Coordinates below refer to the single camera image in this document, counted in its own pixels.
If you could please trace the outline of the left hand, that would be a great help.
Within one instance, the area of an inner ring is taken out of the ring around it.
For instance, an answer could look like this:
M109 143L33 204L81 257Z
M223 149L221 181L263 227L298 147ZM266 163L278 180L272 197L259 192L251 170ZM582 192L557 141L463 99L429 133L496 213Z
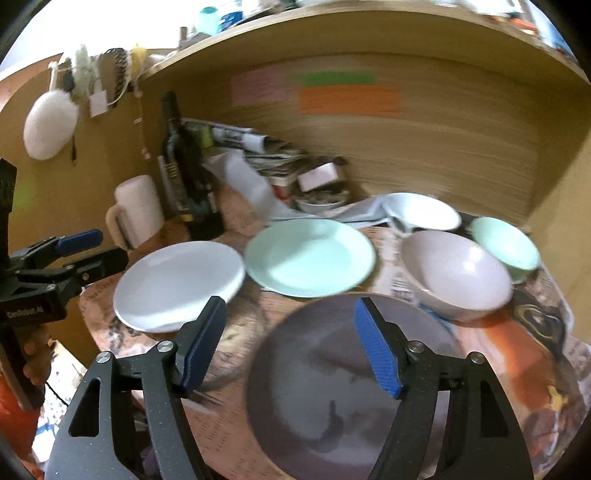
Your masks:
M44 325L36 325L20 330L18 338L25 359L23 374L32 385L41 388L51 370L53 345L50 332Z

